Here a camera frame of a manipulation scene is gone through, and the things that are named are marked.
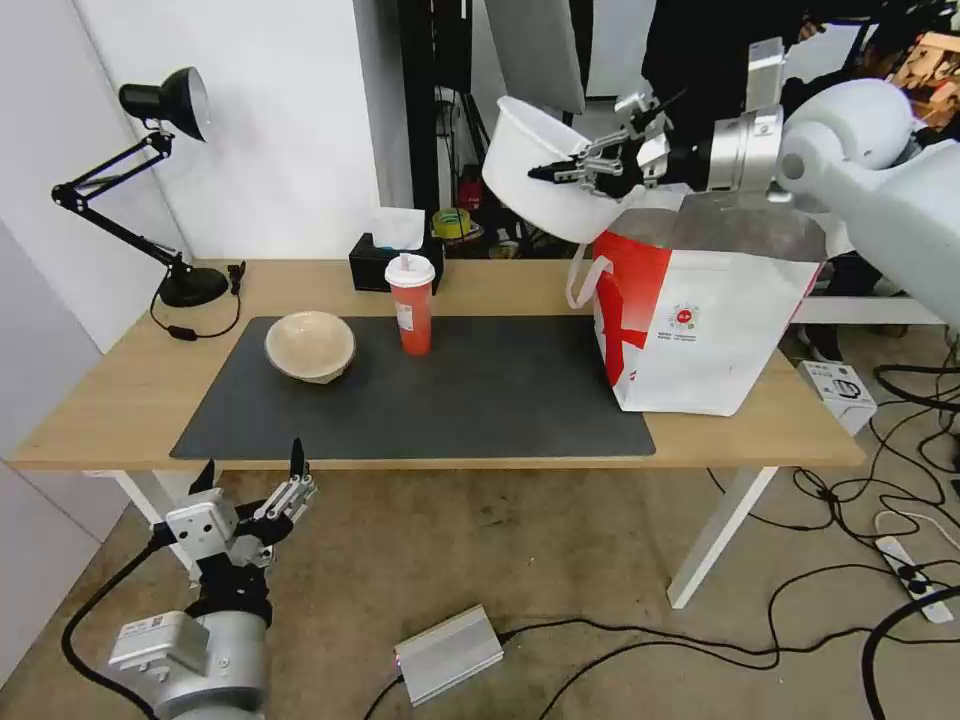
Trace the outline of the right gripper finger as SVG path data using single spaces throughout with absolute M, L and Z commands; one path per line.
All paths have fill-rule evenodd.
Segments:
M 642 136 L 609 134 L 588 143 L 567 160 L 530 169 L 527 176 L 556 185 L 576 184 L 609 198 L 625 198 L 644 182 L 637 161 L 643 142 Z
M 651 134 L 663 132 L 663 128 L 670 124 L 668 109 L 686 94 L 686 89 L 680 89 L 660 101 L 650 89 L 625 93 L 615 100 L 614 114 L 621 121 L 621 129 L 627 139 L 642 141 Z

